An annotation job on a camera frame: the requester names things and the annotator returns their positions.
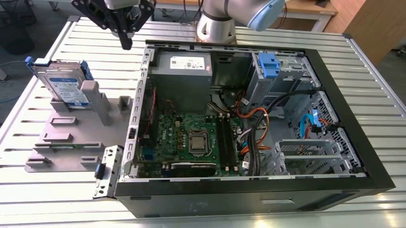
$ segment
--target desk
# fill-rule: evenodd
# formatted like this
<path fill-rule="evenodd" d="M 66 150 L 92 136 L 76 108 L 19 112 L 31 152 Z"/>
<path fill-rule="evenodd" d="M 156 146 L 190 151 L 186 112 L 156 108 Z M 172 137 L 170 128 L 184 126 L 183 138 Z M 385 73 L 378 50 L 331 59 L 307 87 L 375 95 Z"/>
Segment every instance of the desk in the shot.
<path fill-rule="evenodd" d="M 130 51 L 87 18 L 67 22 L 47 54 L 55 60 L 86 59 L 108 97 L 135 97 L 144 40 L 194 41 L 195 28 L 147 22 Z M 84 228 L 403 227 L 406 224 L 405 106 L 351 39 L 341 34 L 263 32 L 236 27 L 238 44 L 319 51 L 397 188 L 334 208 L 306 213 L 136 220 L 118 201 L 92 201 L 94 172 L 27 173 L 24 163 L 51 113 L 51 94 L 33 77 L 0 128 L 0 225 Z"/>

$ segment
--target red wire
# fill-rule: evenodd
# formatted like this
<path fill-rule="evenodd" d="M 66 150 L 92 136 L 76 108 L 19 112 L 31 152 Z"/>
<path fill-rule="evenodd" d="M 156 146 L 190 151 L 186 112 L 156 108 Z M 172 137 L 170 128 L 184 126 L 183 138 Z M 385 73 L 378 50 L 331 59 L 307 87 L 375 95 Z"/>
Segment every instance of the red wire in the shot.
<path fill-rule="evenodd" d="M 150 112 L 150 118 L 148 118 L 148 124 L 147 124 L 147 128 L 146 128 L 146 132 L 144 132 L 142 138 L 148 133 L 148 129 L 150 129 L 150 126 L 151 126 L 151 120 L 152 120 L 152 114 L 154 114 L 154 110 L 155 110 L 155 104 L 156 104 L 156 88 L 154 88 L 154 103 L 152 103 L 152 108 L 151 108 L 151 112 Z"/>

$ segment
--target blue hard drive label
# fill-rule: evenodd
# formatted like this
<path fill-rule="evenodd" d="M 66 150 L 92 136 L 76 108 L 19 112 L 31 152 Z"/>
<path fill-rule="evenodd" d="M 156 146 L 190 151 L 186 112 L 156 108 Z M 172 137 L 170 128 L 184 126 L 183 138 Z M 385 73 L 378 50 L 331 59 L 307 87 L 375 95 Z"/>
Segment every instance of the blue hard drive label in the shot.
<path fill-rule="evenodd" d="M 55 92 L 71 108 L 84 108 L 88 104 L 88 98 L 79 89 L 76 78 L 49 78 Z"/>

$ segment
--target ram slot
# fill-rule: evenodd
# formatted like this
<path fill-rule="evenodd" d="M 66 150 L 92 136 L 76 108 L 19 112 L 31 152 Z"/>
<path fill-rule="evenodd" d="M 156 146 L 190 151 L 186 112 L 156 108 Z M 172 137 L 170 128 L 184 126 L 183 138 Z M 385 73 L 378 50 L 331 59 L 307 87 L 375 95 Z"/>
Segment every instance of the ram slot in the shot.
<path fill-rule="evenodd" d="M 223 119 L 223 134 L 224 134 L 224 147 L 227 156 L 227 166 L 230 169 L 236 166 L 235 153 L 234 153 L 234 140 L 232 140 L 232 128 L 230 125 L 230 119 Z"/>
<path fill-rule="evenodd" d="M 216 128 L 216 142 L 218 142 L 218 152 L 220 155 L 220 167 L 226 168 L 227 163 L 227 152 L 226 152 L 226 141 L 224 141 L 224 131 L 223 131 L 224 118 L 216 118 L 215 128 Z"/>

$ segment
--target motherboard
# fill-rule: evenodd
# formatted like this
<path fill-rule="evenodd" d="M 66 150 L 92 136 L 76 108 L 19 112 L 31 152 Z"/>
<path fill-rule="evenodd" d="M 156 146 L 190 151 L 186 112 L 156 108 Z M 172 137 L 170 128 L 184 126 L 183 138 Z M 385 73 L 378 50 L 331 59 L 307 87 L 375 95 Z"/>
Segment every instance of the motherboard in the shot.
<path fill-rule="evenodd" d="M 200 114 L 159 116 L 155 148 L 143 147 L 144 178 L 240 176 L 239 118 Z"/>

